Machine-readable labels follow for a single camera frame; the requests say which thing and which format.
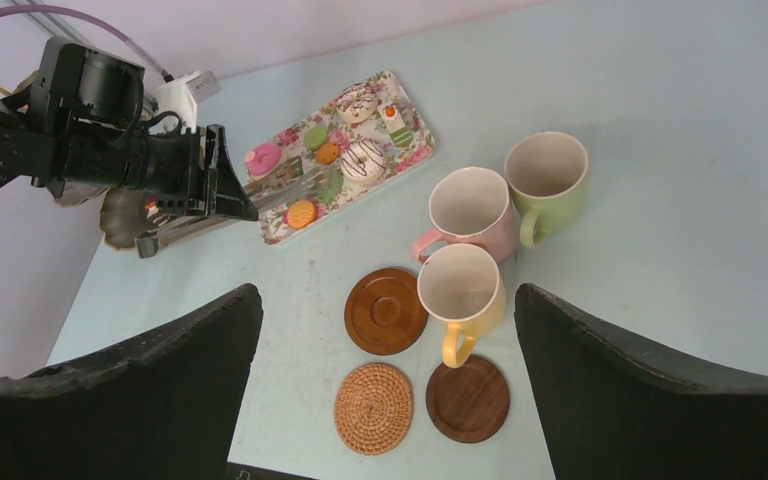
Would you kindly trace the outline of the dark brown wooden coaster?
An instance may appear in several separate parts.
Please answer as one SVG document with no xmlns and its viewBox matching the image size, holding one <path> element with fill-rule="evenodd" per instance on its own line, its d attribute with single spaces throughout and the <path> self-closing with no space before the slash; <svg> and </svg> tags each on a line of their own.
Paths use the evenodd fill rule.
<svg viewBox="0 0 768 480">
<path fill-rule="evenodd" d="M 426 386 L 426 409 L 433 425 L 445 437 L 465 444 L 493 437 L 507 420 L 510 401 L 502 371 L 477 354 L 458 368 L 438 365 Z"/>
</svg>

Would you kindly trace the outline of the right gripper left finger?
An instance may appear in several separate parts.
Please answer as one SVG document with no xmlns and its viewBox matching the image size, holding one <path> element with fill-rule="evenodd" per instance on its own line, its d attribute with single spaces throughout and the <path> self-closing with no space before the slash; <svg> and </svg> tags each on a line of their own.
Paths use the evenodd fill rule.
<svg viewBox="0 0 768 480">
<path fill-rule="evenodd" d="M 0 479 L 222 479 L 264 313 L 251 284 L 0 378 Z"/>
</svg>

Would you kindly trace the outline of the green layered cake slice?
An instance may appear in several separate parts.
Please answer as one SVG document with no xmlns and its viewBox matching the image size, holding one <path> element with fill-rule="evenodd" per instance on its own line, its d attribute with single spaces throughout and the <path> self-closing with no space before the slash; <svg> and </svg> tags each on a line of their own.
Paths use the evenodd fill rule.
<svg viewBox="0 0 768 480">
<path fill-rule="evenodd" d="M 393 144 L 401 148 L 409 147 L 413 143 L 413 135 L 398 105 L 395 103 L 381 104 L 378 111 Z"/>
</svg>

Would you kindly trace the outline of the metal serving tongs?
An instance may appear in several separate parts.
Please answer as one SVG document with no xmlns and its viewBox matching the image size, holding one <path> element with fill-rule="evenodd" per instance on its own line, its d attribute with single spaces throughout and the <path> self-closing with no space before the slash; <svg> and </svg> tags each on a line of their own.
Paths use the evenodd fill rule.
<svg viewBox="0 0 768 480">
<path fill-rule="evenodd" d="M 315 166 L 306 170 L 301 176 L 290 180 L 286 185 L 269 186 L 267 180 L 277 178 L 270 174 L 262 180 L 256 180 L 244 187 L 259 213 L 264 213 L 272 208 L 291 203 L 295 200 L 313 200 L 324 184 L 327 166 Z M 171 247 L 175 243 L 182 243 L 190 238 L 195 238 L 216 230 L 232 219 L 221 217 L 194 217 L 174 216 L 163 210 L 159 203 L 157 207 L 163 213 L 163 224 L 156 223 L 157 227 L 135 239 L 135 247 L 140 259 L 147 259 L 157 255 L 162 249 Z"/>
</svg>

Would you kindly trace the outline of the yellow mug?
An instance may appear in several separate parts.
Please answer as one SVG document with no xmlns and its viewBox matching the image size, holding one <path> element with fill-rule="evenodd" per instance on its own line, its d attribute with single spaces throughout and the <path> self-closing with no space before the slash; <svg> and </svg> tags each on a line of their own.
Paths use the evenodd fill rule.
<svg viewBox="0 0 768 480">
<path fill-rule="evenodd" d="M 484 249 L 453 244 L 422 265 L 417 293 L 426 311 L 445 327 L 442 361 L 460 368 L 479 339 L 505 319 L 506 287 L 499 266 Z"/>
</svg>

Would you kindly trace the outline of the light brown wooden coaster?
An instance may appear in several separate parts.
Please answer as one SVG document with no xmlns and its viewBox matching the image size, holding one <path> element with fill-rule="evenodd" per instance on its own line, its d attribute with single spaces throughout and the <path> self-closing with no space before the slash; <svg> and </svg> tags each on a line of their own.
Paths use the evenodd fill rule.
<svg viewBox="0 0 768 480">
<path fill-rule="evenodd" d="M 361 350 L 379 356 L 411 347 L 424 332 L 428 317 L 418 297 L 416 276 L 397 267 L 364 276 L 344 306 L 349 338 Z"/>
</svg>

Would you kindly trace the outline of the pink mug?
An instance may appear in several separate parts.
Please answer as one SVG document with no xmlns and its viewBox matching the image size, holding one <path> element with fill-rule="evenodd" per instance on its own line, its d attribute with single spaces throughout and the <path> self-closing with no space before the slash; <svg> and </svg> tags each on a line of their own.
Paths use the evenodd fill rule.
<svg viewBox="0 0 768 480">
<path fill-rule="evenodd" d="M 428 201 L 432 228 L 411 246 L 423 263 L 434 243 L 468 243 L 486 250 L 501 263 L 515 250 L 513 204 L 506 180 L 496 171 L 477 166 L 455 170 L 432 189 Z"/>
</svg>

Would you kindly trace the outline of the green mug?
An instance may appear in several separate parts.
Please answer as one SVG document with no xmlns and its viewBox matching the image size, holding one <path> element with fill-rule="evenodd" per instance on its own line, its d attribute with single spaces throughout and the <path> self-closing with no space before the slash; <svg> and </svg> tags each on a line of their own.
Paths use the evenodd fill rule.
<svg viewBox="0 0 768 480">
<path fill-rule="evenodd" d="M 519 237 L 536 248 L 579 216 L 589 185 L 589 155 L 574 136 L 558 131 L 530 135 L 507 154 L 504 175 L 521 216 Z"/>
</svg>

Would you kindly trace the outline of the three-tier dark dessert stand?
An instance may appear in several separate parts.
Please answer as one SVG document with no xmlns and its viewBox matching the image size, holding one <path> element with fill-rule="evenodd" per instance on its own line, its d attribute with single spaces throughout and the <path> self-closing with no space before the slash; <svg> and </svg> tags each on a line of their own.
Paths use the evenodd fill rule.
<svg viewBox="0 0 768 480">
<path fill-rule="evenodd" d="M 103 242 L 114 250 L 134 250 L 135 239 L 157 227 L 145 221 L 144 205 L 148 194 L 68 182 L 63 197 L 53 202 L 61 208 L 75 209 L 92 199 L 103 197 L 98 225 Z"/>
</svg>

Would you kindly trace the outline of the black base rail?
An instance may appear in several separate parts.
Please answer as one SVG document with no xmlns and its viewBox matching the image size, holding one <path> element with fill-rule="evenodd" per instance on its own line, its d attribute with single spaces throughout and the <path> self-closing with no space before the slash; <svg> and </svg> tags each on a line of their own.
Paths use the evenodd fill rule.
<svg viewBox="0 0 768 480">
<path fill-rule="evenodd" d="M 310 477 L 228 462 L 223 480 L 312 480 Z"/>
</svg>

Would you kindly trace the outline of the white chocolate-drizzled donut upper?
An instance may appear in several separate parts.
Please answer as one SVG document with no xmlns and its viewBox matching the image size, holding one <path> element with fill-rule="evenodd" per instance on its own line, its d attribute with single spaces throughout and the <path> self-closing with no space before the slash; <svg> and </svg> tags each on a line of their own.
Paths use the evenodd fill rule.
<svg viewBox="0 0 768 480">
<path fill-rule="evenodd" d="M 349 124 L 358 124 L 368 119 L 376 111 L 377 105 L 377 94 L 367 82 L 347 87 L 335 100 L 337 114 Z"/>
</svg>

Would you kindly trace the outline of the small orange macaron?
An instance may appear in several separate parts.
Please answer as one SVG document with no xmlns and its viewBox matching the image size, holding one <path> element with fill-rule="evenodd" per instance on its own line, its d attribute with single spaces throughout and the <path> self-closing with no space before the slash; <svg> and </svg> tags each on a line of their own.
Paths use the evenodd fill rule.
<svg viewBox="0 0 768 480">
<path fill-rule="evenodd" d="M 341 147 L 333 142 L 323 143 L 316 151 L 314 159 L 318 164 L 330 165 L 341 154 Z"/>
</svg>

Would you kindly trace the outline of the white chocolate-drizzled donut lower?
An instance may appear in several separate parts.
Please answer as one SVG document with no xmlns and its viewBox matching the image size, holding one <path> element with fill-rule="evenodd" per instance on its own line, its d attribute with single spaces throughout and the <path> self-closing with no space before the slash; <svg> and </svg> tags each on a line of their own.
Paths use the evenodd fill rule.
<svg viewBox="0 0 768 480">
<path fill-rule="evenodd" d="M 366 185 L 377 181 L 390 163 L 390 156 L 377 141 L 352 143 L 340 157 L 340 169 L 350 182 Z"/>
</svg>

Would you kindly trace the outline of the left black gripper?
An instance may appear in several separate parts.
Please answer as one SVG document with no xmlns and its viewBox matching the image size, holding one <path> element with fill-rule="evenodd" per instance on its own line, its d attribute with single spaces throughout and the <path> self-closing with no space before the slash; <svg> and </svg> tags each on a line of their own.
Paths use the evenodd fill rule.
<svg viewBox="0 0 768 480">
<path fill-rule="evenodd" d="M 219 124 L 203 127 L 190 135 L 188 147 L 184 215 L 258 220 L 257 207 L 231 164 L 225 127 Z"/>
</svg>

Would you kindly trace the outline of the orange round biscuit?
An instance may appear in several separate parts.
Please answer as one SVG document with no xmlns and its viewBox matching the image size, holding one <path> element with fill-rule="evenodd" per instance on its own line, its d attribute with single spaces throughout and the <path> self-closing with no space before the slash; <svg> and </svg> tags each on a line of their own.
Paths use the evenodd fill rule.
<svg viewBox="0 0 768 480">
<path fill-rule="evenodd" d="M 319 209 L 311 200 L 298 200 L 287 210 L 285 220 L 287 225 L 295 230 L 303 229 L 317 220 Z"/>
</svg>

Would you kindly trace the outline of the green round cake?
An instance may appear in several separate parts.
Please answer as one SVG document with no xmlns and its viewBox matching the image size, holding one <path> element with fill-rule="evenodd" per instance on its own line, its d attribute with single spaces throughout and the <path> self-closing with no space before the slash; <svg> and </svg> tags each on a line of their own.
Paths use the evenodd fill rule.
<svg viewBox="0 0 768 480">
<path fill-rule="evenodd" d="M 343 188 L 344 176 L 339 169 L 328 169 L 324 177 L 324 184 L 315 199 L 324 204 L 335 201 Z"/>
</svg>

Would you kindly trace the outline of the woven rattan coaster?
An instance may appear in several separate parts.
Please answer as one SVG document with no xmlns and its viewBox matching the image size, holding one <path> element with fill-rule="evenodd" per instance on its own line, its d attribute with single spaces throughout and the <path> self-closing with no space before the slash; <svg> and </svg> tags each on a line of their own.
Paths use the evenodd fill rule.
<svg viewBox="0 0 768 480">
<path fill-rule="evenodd" d="M 352 451 L 376 456 L 387 453 L 407 436 L 413 420 L 413 388 L 398 368 L 380 362 L 350 372 L 334 402 L 338 436 Z"/>
</svg>

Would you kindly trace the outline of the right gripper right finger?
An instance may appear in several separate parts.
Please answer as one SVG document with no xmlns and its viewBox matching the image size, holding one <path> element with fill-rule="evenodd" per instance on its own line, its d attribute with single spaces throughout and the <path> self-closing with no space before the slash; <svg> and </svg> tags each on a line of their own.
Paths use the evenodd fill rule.
<svg viewBox="0 0 768 480">
<path fill-rule="evenodd" d="M 768 479 L 768 376 L 604 321 L 531 283 L 515 325 L 559 479 Z"/>
</svg>

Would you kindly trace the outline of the green macaron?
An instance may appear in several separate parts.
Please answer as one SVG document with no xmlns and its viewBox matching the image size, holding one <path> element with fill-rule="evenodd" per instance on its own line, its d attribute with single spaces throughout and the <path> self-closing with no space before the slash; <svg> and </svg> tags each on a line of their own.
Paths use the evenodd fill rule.
<svg viewBox="0 0 768 480">
<path fill-rule="evenodd" d="M 309 151 L 317 151 L 328 141 L 329 132 L 326 126 L 315 125 L 303 137 L 303 145 Z"/>
</svg>

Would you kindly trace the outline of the floral rectangular tray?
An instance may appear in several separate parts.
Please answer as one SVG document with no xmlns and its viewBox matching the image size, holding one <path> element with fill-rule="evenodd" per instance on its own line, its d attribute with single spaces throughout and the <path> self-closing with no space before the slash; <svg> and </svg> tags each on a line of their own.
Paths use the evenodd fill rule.
<svg viewBox="0 0 768 480">
<path fill-rule="evenodd" d="M 315 214 L 302 216 L 299 199 L 259 213 L 267 245 L 350 207 L 364 195 L 428 160 L 435 139 L 415 103 L 391 71 L 346 87 L 307 117 L 245 156 L 252 197 L 294 185 L 310 187 Z"/>
</svg>

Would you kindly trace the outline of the white chocolate-drizzled donut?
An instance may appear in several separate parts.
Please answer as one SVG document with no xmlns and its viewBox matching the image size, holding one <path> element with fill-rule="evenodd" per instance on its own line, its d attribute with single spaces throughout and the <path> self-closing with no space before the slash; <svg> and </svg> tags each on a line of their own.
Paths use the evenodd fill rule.
<svg viewBox="0 0 768 480">
<path fill-rule="evenodd" d="M 340 157 L 340 169 L 350 182 L 366 185 L 377 181 L 390 163 L 390 156 L 377 141 L 352 143 Z"/>
<path fill-rule="evenodd" d="M 335 100 L 337 114 L 349 124 L 358 124 L 368 119 L 376 111 L 377 105 L 377 94 L 367 82 L 347 87 Z"/>
</svg>

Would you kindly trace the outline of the chocolate cake slice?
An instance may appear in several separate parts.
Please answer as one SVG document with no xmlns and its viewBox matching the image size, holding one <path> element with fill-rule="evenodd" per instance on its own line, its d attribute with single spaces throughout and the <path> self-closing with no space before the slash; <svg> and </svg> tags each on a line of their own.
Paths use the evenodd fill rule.
<svg viewBox="0 0 768 480">
<path fill-rule="evenodd" d="M 163 218 L 163 213 L 157 207 L 153 197 L 148 198 L 146 204 L 144 205 L 143 213 L 144 213 L 145 221 L 150 224 L 156 224 Z"/>
</svg>

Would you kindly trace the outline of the pink frosted donut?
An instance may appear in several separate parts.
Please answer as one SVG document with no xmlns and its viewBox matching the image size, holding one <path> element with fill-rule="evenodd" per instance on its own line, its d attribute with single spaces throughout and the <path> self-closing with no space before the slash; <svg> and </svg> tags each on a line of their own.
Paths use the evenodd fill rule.
<svg viewBox="0 0 768 480">
<path fill-rule="evenodd" d="M 265 142 L 245 156 L 247 173 L 251 179 L 257 180 L 269 175 L 284 161 L 283 148 L 274 142 Z"/>
</svg>

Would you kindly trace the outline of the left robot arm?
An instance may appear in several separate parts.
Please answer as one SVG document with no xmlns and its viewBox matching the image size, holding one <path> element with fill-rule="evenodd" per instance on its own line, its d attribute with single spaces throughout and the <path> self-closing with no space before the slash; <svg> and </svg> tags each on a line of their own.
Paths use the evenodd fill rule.
<svg viewBox="0 0 768 480">
<path fill-rule="evenodd" d="M 57 198 L 71 182 L 124 188 L 175 216 L 256 220 L 224 128 L 180 110 L 145 119 L 143 77 L 139 65 L 50 39 L 35 80 L 0 98 L 0 188 L 20 176 Z"/>
</svg>

